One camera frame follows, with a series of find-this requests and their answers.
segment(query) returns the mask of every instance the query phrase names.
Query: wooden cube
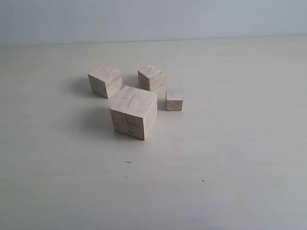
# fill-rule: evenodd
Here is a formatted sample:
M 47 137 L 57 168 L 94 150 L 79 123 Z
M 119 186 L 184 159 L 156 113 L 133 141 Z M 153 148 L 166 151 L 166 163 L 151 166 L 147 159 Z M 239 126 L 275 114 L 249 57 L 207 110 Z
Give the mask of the wooden cube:
M 166 90 L 166 111 L 182 110 L 182 90 Z
M 110 98 L 122 86 L 119 69 L 102 64 L 88 74 L 92 90 L 106 98 Z
M 163 72 L 153 65 L 138 70 L 139 85 L 148 91 L 153 91 L 163 85 Z
M 110 112 L 116 132 L 145 140 L 157 118 L 157 94 L 125 86 Z

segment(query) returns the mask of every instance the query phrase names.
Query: white table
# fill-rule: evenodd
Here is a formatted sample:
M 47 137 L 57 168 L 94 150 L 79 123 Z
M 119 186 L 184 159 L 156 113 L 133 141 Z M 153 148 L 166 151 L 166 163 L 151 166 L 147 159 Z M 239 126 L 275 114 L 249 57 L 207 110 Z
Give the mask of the white table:
M 91 92 L 102 62 L 164 71 L 146 141 Z M 307 36 L 0 47 L 2 230 L 304 230 L 306 194 Z

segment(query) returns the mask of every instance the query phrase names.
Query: cube side face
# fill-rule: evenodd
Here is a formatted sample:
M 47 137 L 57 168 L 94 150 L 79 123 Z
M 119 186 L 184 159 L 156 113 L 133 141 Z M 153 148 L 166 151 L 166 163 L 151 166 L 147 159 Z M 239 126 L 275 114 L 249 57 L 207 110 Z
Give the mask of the cube side face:
M 183 101 L 166 100 L 166 111 L 182 111 Z
M 157 104 L 157 96 L 151 103 L 150 107 L 148 108 L 147 114 L 144 117 L 144 137 L 146 138 L 151 130 L 154 121 L 156 120 L 158 115 L 158 104 Z
M 110 98 L 113 94 L 120 90 L 123 85 L 120 71 L 114 77 L 109 79 L 105 84 L 107 97 Z
M 159 88 L 161 85 L 163 85 L 164 82 L 164 76 L 163 72 L 155 75 L 154 77 L 149 79 L 149 91 L 154 91 L 157 88 Z
M 145 140 L 143 118 L 110 109 L 114 131 Z
M 142 73 L 139 72 L 139 71 L 138 71 L 138 77 L 139 77 L 139 85 L 140 85 L 143 89 L 149 91 L 149 89 L 150 89 L 150 88 L 149 88 L 150 84 L 149 84 L 149 79 L 148 79 L 148 77 L 146 77 L 144 74 L 142 74 Z
M 95 78 L 94 76 L 90 74 L 88 74 L 88 79 L 90 81 L 90 85 L 91 85 L 93 92 L 108 98 L 108 95 L 106 92 L 106 84 L 102 80 L 99 80 L 98 78 Z

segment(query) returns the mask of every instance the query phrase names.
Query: large wooden cube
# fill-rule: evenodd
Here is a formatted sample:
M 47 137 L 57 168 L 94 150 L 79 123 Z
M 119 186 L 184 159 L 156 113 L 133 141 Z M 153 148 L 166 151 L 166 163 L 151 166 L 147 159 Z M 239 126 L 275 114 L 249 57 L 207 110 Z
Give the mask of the large wooden cube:
M 166 90 L 166 111 L 182 110 L 182 90 Z
M 145 140 L 157 118 L 157 94 L 125 86 L 110 112 L 116 132 Z
M 148 91 L 153 91 L 163 85 L 163 72 L 153 65 L 138 70 L 139 85 Z
M 122 86 L 119 69 L 102 64 L 88 74 L 92 90 L 106 98 L 110 98 Z

